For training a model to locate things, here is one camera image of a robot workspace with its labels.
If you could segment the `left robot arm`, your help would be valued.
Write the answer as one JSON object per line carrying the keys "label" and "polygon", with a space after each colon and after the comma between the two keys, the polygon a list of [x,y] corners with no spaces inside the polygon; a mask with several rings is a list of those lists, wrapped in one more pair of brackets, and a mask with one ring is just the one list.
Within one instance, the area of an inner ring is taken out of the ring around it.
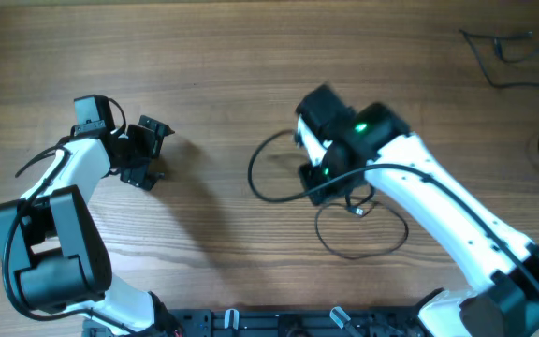
{"label": "left robot arm", "polygon": [[185,329],[151,291],[112,271],[108,250],[87,207],[98,183],[117,176],[149,191],[163,178],[149,165],[172,129],[140,116],[115,124],[117,102],[104,95],[75,99],[68,135],[29,160],[51,158],[39,181],[0,204],[2,282],[21,315],[52,322],[80,315],[85,336],[183,336]]}

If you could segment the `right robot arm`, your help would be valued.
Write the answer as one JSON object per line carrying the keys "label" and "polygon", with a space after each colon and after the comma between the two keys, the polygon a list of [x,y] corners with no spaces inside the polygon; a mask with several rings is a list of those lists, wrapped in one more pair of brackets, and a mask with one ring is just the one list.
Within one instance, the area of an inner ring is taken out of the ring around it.
{"label": "right robot arm", "polygon": [[462,271],[467,288],[441,290],[418,318],[434,336],[529,336],[539,330],[539,243],[490,212],[382,103],[345,105],[330,87],[296,109],[300,169],[314,203],[366,183],[407,211]]}

